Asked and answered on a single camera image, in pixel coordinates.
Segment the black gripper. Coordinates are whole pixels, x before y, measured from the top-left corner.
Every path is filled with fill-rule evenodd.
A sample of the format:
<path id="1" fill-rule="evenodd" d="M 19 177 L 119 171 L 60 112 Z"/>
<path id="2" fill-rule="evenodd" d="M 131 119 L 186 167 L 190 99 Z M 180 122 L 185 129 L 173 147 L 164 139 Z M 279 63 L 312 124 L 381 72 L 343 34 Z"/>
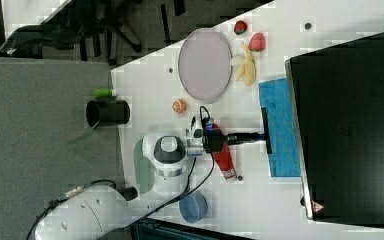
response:
<path id="1" fill-rule="evenodd" d="M 246 143 L 254 143 L 263 141 L 264 134 L 258 132 L 252 133 L 230 133 L 227 135 L 227 144 L 241 145 Z M 223 135 L 219 128 L 205 127 L 203 136 L 203 147 L 206 153 L 221 152 L 224 144 L 226 143 L 226 137 Z"/>

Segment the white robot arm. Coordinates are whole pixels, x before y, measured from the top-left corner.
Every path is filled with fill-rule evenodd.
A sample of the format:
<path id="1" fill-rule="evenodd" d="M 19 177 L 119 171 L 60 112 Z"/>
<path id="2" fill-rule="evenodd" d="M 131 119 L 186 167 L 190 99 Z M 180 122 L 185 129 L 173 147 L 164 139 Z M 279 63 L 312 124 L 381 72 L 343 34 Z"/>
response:
<path id="1" fill-rule="evenodd" d="M 194 159 L 265 139 L 258 132 L 223 134 L 215 127 L 150 132 L 135 146 L 136 158 L 147 164 L 145 192 L 104 179 L 81 185 L 49 204 L 32 229 L 34 239 L 99 240 L 192 195 Z"/>

